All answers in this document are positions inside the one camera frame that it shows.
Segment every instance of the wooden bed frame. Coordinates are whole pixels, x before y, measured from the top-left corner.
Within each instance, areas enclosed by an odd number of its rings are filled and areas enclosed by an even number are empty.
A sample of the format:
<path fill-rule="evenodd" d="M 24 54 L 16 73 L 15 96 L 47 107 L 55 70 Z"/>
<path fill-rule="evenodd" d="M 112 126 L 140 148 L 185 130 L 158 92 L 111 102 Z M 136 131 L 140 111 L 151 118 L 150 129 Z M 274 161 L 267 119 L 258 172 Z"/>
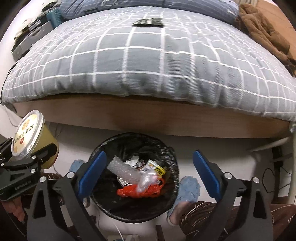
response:
<path fill-rule="evenodd" d="M 275 2 L 279 2 L 280 6 L 283 7 L 283 4 L 287 1 L 276 0 Z M 258 0 L 256 7 L 270 21 L 270 23 L 274 26 L 275 30 L 277 30 L 282 36 L 284 36 L 289 41 L 290 52 L 293 58 L 296 59 L 296 32 L 293 25 L 286 17 L 286 15 L 282 12 L 282 10 L 279 7 L 265 0 Z M 290 12 L 290 17 L 296 19 L 296 13 L 292 14 Z"/>
<path fill-rule="evenodd" d="M 117 131 L 227 138 L 289 134 L 288 121 L 154 97 L 62 94 L 14 106 L 21 117 L 37 109 L 50 122 Z"/>

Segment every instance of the red plastic bag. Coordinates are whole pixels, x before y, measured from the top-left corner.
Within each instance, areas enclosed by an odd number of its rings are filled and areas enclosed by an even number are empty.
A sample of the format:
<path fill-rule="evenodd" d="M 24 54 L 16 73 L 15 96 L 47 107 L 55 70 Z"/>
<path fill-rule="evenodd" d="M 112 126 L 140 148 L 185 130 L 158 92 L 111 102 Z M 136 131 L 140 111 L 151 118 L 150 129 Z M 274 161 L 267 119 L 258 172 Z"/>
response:
<path fill-rule="evenodd" d="M 160 191 L 164 185 L 164 180 L 161 178 L 161 185 L 154 184 L 148 187 L 145 192 L 137 193 L 137 185 L 125 186 L 117 190 L 117 195 L 121 197 L 143 198 L 143 197 L 159 197 Z"/>

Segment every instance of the blue pillowcase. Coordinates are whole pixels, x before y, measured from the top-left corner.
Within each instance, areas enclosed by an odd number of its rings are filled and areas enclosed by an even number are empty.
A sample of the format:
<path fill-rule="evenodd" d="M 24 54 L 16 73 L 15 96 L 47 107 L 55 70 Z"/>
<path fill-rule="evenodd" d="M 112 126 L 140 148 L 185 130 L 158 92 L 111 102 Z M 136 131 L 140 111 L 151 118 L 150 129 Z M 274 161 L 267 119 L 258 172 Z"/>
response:
<path fill-rule="evenodd" d="M 66 19 L 121 7 L 153 6 L 197 12 L 234 25 L 238 5 L 230 0 L 63 0 L 59 10 Z"/>

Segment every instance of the finger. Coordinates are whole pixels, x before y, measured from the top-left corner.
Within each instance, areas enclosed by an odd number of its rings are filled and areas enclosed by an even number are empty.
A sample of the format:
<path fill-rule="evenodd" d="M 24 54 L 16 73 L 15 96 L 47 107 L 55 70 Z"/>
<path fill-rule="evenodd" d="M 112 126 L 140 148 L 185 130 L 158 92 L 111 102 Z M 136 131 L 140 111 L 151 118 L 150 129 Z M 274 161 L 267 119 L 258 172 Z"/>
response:
<path fill-rule="evenodd" d="M 8 213 L 13 213 L 16 210 L 15 204 L 12 201 L 3 202 L 2 205 Z"/>
<path fill-rule="evenodd" d="M 22 207 L 21 197 L 12 200 L 16 207 Z"/>
<path fill-rule="evenodd" d="M 15 209 L 15 211 L 13 212 L 13 215 L 14 215 L 15 217 L 18 217 L 19 215 L 21 215 L 22 212 L 23 212 L 22 207 L 18 206 L 18 207 Z"/>
<path fill-rule="evenodd" d="M 22 210 L 21 214 L 17 217 L 18 221 L 22 222 L 25 219 L 25 212 Z"/>

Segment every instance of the plastic cup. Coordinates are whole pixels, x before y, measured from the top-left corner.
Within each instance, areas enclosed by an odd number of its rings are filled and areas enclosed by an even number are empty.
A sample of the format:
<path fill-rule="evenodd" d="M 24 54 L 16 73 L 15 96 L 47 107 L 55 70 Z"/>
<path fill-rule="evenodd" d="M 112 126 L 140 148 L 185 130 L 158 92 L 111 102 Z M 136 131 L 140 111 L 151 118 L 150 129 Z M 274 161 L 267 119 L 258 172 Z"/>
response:
<path fill-rule="evenodd" d="M 59 154 L 59 143 L 45 125 L 42 113 L 32 110 L 17 127 L 16 135 L 12 140 L 11 152 L 15 159 L 22 160 L 51 143 L 57 146 L 57 152 L 41 165 L 43 169 L 50 168 L 56 161 Z"/>

